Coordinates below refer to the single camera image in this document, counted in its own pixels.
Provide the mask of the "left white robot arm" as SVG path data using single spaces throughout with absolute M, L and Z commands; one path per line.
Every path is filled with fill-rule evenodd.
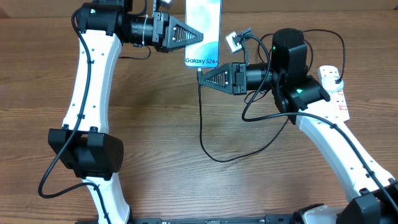
M 75 86 L 59 129 L 48 135 L 55 162 L 74 171 L 88 188 L 98 223 L 132 223 L 120 180 L 122 140 L 109 134 L 108 107 L 116 62 L 124 44 L 168 53 L 201 42 L 203 34 L 159 10 L 132 12 L 132 1 L 92 1 L 72 15 L 80 44 Z

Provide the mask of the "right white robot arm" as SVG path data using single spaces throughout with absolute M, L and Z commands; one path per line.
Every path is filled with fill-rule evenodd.
M 316 145 L 337 176 L 347 199 L 343 208 L 318 203 L 291 215 L 266 215 L 266 223 L 396 223 L 397 180 L 365 150 L 346 126 L 343 72 L 320 67 L 309 73 L 312 46 L 301 30 L 285 28 L 272 35 L 272 47 L 260 63 L 226 63 L 198 71 L 199 87 L 230 95 L 272 93 L 278 116 L 286 117 Z

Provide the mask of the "Galaxy S24 smartphone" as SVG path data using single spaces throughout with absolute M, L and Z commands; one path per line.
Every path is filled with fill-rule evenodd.
M 186 0 L 185 23 L 203 40 L 185 47 L 186 67 L 215 68 L 220 56 L 221 0 Z

